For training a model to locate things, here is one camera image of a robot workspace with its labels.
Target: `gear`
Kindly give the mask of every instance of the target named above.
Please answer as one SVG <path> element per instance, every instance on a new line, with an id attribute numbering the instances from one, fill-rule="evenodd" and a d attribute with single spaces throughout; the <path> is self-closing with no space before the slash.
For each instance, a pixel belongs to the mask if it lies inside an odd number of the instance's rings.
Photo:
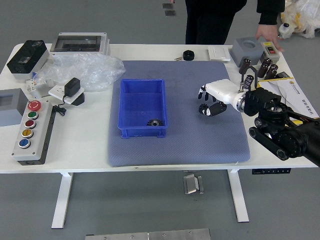
<path id="1" fill-rule="evenodd" d="M 148 123 L 147 123 L 147 126 L 153 126 L 153 127 L 163 126 L 163 125 L 164 125 L 164 123 L 157 118 L 153 118 L 150 121 L 148 121 Z"/>
<path id="2" fill-rule="evenodd" d="M 207 104 L 201 104 L 199 106 L 199 113 L 206 115 L 208 108 L 209 108 L 209 106 Z"/>

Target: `blue plastic bin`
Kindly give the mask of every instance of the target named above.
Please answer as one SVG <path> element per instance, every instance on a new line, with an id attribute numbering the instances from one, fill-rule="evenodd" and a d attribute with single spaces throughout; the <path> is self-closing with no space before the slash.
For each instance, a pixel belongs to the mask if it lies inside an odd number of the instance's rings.
<path id="1" fill-rule="evenodd" d="M 148 125 L 159 120 L 162 125 Z M 121 138 L 164 138 L 168 127 L 166 89 L 163 79 L 122 79 L 118 128 Z"/>

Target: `plastic bag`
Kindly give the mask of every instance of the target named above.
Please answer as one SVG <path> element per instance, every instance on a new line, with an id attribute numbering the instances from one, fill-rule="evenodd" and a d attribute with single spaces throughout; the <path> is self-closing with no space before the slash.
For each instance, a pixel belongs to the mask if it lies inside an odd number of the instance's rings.
<path id="1" fill-rule="evenodd" d="M 320 29 L 320 0 L 286 0 L 281 20 L 289 24 L 291 33 L 314 38 Z"/>
<path id="2" fill-rule="evenodd" d="M 56 83 L 65 83 L 77 78 L 86 92 L 101 92 L 125 72 L 124 64 L 118 58 L 89 52 L 76 53 L 55 56 L 53 63 L 46 62 L 33 80 L 36 82 L 54 80 Z"/>

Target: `white table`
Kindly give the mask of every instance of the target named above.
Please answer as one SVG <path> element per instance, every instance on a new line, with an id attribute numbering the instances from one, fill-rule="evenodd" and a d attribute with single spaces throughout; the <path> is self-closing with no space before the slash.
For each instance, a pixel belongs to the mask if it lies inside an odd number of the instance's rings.
<path id="1" fill-rule="evenodd" d="M 9 60 L 22 44 L 14 47 Z M 185 50 L 192 50 L 194 61 L 209 61 L 207 45 L 147 45 L 147 44 L 111 44 L 111 55 L 123 61 L 174 61 Z M 283 55 L 278 61 L 279 70 L 292 76 Z M 233 60 L 225 64 L 230 80 L 239 84 L 241 75 Z M 0 90 L 21 88 L 31 100 L 24 81 L 15 80 L 7 66 L 0 74 Z M 53 105 L 59 100 L 52 96 L 45 98 Z M 65 116 L 56 115 L 45 164 L 22 166 L 11 157 L 19 125 L 0 127 L 0 173 L 61 173 L 61 185 L 53 217 L 52 228 L 63 228 L 67 211 L 73 173 L 84 172 L 129 172 L 129 171 L 196 171 L 228 170 L 229 180 L 238 222 L 248 222 L 248 214 L 241 189 L 238 170 L 274 169 L 274 168 L 312 168 L 315 164 L 305 157 L 279 160 L 248 134 L 254 126 L 254 117 L 242 113 L 250 149 L 250 159 L 246 162 L 228 164 L 177 164 L 112 167 L 108 163 L 108 129 L 112 99 L 112 86 L 103 92 L 86 92 L 85 102 L 79 106 L 67 105 Z M 88 127 L 84 135 L 81 127 Z"/>

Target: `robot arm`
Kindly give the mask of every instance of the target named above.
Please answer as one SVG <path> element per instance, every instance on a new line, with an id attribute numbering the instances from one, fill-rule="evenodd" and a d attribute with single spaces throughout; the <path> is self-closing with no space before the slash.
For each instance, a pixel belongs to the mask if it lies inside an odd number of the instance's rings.
<path id="1" fill-rule="evenodd" d="M 281 160 L 305 156 L 320 167 L 320 120 L 301 115 L 281 103 L 281 96 L 262 87 L 253 91 L 241 92 L 236 84 L 228 79 L 207 83 L 201 87 L 198 98 L 205 93 L 220 101 L 212 106 L 201 104 L 199 112 L 214 116 L 227 109 L 231 104 L 234 109 L 255 118 L 255 127 L 249 134 Z M 290 118 L 302 121 L 296 125 Z"/>

